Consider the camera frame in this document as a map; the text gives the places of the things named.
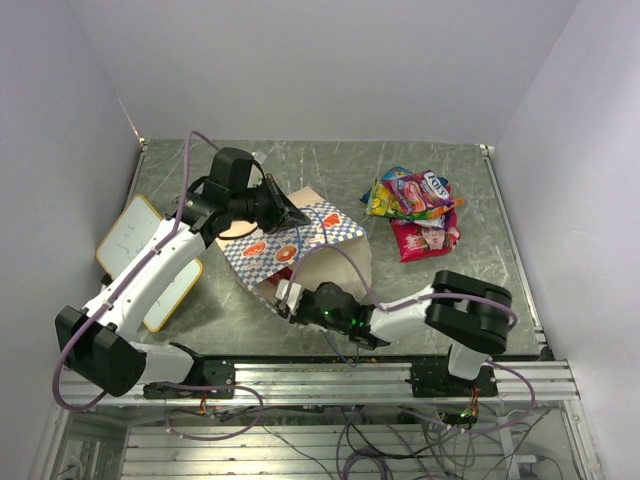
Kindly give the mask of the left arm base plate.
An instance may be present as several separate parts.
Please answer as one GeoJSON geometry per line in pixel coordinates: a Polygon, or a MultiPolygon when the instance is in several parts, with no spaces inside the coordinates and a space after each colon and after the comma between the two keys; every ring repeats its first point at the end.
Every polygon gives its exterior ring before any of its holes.
{"type": "Polygon", "coordinates": [[[143,397],[148,400],[179,400],[207,398],[231,399],[235,385],[236,370],[230,360],[204,358],[198,360],[181,385],[212,386],[212,390],[189,390],[169,386],[166,383],[151,383],[143,387],[143,397]]]}

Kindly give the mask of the red chips bag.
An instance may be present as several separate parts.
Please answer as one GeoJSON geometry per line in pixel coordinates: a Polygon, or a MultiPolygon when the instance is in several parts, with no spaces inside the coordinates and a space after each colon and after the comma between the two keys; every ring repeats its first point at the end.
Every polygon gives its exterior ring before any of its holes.
{"type": "Polygon", "coordinates": [[[457,214],[455,210],[445,214],[449,218],[449,227],[446,230],[393,226],[390,223],[402,263],[443,256],[456,247],[461,237],[457,214]]]}

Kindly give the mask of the blue snack bag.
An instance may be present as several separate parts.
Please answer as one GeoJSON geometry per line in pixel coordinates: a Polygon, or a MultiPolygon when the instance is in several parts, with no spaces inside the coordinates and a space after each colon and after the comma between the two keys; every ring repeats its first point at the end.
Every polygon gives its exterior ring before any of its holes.
{"type": "MultiPolygon", "coordinates": [[[[395,178],[401,178],[401,177],[405,177],[408,175],[411,175],[412,172],[406,168],[403,167],[393,167],[391,169],[389,169],[387,172],[385,172],[383,175],[381,175],[380,177],[376,178],[375,181],[383,181],[383,180],[391,180],[391,179],[395,179],[395,178]]],[[[370,195],[372,193],[373,188],[370,187],[361,197],[360,197],[360,201],[364,204],[366,204],[369,201],[370,195]]]]}

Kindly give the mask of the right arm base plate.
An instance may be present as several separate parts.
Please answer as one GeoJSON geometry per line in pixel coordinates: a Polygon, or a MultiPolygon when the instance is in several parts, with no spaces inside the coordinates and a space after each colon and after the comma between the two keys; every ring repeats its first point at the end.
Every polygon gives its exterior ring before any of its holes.
{"type": "Polygon", "coordinates": [[[498,395],[494,370],[482,366],[475,380],[464,380],[451,375],[444,357],[427,357],[411,364],[409,378],[406,382],[411,386],[415,398],[462,398],[472,396],[475,392],[480,398],[498,395]]]}

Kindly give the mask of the green yellow candy packet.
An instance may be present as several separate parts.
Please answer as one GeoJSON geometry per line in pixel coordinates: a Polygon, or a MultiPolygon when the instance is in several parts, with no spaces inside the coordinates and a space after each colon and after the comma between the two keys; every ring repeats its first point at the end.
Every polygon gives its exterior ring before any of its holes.
{"type": "Polygon", "coordinates": [[[376,179],[371,188],[366,206],[366,214],[386,218],[398,218],[402,210],[398,201],[380,179],[376,179]]]}

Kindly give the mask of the orange snack packet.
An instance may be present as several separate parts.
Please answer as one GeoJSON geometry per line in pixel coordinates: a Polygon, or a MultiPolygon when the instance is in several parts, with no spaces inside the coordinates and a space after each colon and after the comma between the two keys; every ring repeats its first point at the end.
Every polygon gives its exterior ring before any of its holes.
{"type": "Polygon", "coordinates": [[[443,211],[450,211],[457,207],[463,206],[465,204],[465,200],[462,197],[454,196],[450,203],[442,205],[441,209],[443,211]]]}

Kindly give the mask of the magenta candy packet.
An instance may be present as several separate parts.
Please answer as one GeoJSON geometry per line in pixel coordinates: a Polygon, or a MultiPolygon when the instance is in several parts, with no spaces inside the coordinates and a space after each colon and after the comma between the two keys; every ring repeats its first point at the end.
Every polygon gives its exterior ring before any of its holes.
{"type": "Polygon", "coordinates": [[[405,215],[433,212],[439,216],[455,206],[455,198],[432,170],[387,179],[383,185],[394,195],[405,215]]]}

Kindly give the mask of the blue checkered paper bag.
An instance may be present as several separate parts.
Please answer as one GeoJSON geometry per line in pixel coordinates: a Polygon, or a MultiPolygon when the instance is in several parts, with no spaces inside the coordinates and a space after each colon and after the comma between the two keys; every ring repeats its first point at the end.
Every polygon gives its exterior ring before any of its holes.
{"type": "Polygon", "coordinates": [[[311,224],[266,234],[256,230],[233,241],[219,240],[230,277],[242,288],[236,300],[223,301],[214,324],[219,353],[248,356],[315,356],[331,352],[320,329],[288,323],[276,310],[277,286],[268,278],[289,267],[295,283],[311,291],[333,282],[355,299],[367,298],[372,282],[372,253],[366,230],[346,211],[305,187],[291,194],[311,224]]]}

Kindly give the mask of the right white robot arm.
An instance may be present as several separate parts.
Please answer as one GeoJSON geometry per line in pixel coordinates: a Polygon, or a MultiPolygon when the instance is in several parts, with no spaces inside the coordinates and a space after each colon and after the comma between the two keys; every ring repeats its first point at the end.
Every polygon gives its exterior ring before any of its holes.
{"type": "Polygon", "coordinates": [[[505,352],[517,322],[512,295],[503,287],[452,271],[439,271],[430,285],[395,302],[365,305],[333,282],[311,291],[282,280],[279,313],[289,323],[333,331],[375,350],[431,328],[451,340],[442,387],[459,396],[471,389],[481,367],[505,352]]]}

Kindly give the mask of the purple snack packet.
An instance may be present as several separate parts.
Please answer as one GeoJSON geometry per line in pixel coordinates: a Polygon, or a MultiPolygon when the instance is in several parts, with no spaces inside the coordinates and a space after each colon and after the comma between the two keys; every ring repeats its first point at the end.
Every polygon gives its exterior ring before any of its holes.
{"type": "Polygon", "coordinates": [[[449,218],[447,214],[429,219],[393,218],[390,220],[390,223],[393,226],[418,226],[421,228],[446,230],[449,227],[449,218]]]}

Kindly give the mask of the small red snack packet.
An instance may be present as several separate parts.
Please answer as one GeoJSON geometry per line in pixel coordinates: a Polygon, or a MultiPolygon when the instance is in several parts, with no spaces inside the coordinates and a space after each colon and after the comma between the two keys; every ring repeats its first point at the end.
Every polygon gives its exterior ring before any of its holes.
{"type": "Polygon", "coordinates": [[[277,286],[281,280],[289,280],[292,276],[292,269],[289,267],[285,267],[278,272],[274,273],[268,278],[268,281],[277,286]]]}

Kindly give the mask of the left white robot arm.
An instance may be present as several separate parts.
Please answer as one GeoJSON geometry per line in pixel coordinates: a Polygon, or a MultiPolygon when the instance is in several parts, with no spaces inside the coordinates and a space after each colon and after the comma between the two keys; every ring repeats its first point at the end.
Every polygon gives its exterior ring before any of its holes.
{"type": "Polygon", "coordinates": [[[55,318],[60,357],[52,392],[62,398],[64,368],[119,397],[137,384],[168,383],[182,397],[203,387],[204,358],[184,346],[142,345],[134,341],[148,311],[176,276],[196,260],[235,221],[272,235],[309,224],[273,177],[246,151],[225,147],[213,157],[210,172],[184,184],[176,210],[159,224],[135,259],[98,296],[81,309],[64,307],[55,318]]]}

